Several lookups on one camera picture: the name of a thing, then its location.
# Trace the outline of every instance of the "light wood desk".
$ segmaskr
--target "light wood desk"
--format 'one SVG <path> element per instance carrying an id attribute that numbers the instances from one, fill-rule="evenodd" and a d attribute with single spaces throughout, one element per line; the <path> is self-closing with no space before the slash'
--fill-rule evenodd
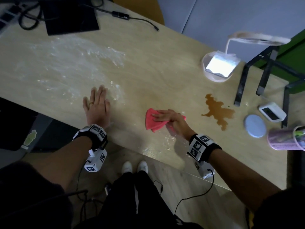
<path id="1" fill-rule="evenodd" d="M 105 9 L 139 15 L 105 1 Z M 267 102 L 255 95 L 262 71 L 249 71 L 241 106 L 235 107 L 242 66 L 225 83 L 207 80 L 201 58 L 213 49 L 159 25 L 113 18 L 98 13 L 99 31 L 49 37 L 43 23 L 33 31 L 10 26 L 0 37 L 0 97 L 77 128 L 86 125 L 82 97 L 93 86 L 109 88 L 114 143 L 198 176 L 188 143 L 175 139 L 166 128 L 156 133 L 145 129 L 147 109 L 174 109 L 184 114 L 190 127 L 206 133 L 229 154 L 284 189 L 287 152 L 268 146 L 266 137 L 250 137 L 243 127 L 248 114 L 260 114 L 257 106 Z M 286 81 L 270 77 L 265 98 L 282 105 Z M 206 94 L 226 108 L 234 109 L 222 131 L 208 112 Z M 267 128 L 280 123 L 266 122 Z M 227 185 L 215 175 L 215 184 Z"/>

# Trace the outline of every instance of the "wrist strap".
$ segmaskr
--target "wrist strap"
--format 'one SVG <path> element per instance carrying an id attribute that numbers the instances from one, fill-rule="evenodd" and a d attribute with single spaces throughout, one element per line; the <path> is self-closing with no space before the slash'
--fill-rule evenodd
<path id="1" fill-rule="evenodd" d="M 222 148 L 204 134 L 194 134 L 190 139 L 188 155 L 201 162 L 208 162 L 211 153 Z"/>
<path id="2" fill-rule="evenodd" d="M 92 150 L 97 150 L 99 148 L 101 150 L 104 150 L 108 143 L 106 132 L 101 126 L 98 126 L 96 124 L 88 125 L 79 130 L 74 135 L 73 140 L 81 136 L 86 136 L 90 138 L 90 140 L 92 141 Z"/>

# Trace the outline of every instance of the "brown liquid stain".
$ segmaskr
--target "brown liquid stain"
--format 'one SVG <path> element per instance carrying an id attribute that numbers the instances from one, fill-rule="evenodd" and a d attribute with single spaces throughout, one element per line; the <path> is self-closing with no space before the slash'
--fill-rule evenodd
<path id="1" fill-rule="evenodd" d="M 211 117 L 217 120 L 217 124 L 221 125 L 221 130 L 224 131 L 227 129 L 228 123 L 224 120 L 224 118 L 233 119 L 233 114 L 235 111 L 229 108 L 222 108 L 223 102 L 216 101 L 212 94 L 206 95 L 206 104 L 209 106 L 209 112 L 207 114 L 201 114 L 202 116 Z"/>

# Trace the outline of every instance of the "red rag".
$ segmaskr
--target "red rag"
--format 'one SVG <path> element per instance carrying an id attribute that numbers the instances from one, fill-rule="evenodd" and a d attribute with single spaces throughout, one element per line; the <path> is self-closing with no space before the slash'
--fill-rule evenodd
<path id="1" fill-rule="evenodd" d="M 164 125 L 166 125 L 169 121 L 154 121 L 154 117 L 152 114 L 160 114 L 158 111 L 150 108 L 146 112 L 146 118 L 145 118 L 145 126 L 146 129 L 151 129 L 153 132 L 161 129 Z"/>

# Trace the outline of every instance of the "sleeve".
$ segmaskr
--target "sleeve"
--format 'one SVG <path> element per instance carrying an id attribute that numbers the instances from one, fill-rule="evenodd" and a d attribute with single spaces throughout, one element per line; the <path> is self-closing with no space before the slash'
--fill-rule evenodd
<path id="1" fill-rule="evenodd" d="M 254 228 L 302 228 L 305 187 L 281 191 L 266 200 L 254 215 Z"/>
<path id="2" fill-rule="evenodd" d="M 10 227 L 71 228 L 73 209 L 68 197 L 51 200 L 22 210 L 40 201 L 64 194 L 25 162 L 15 162 L 0 169 L 0 222 Z"/>

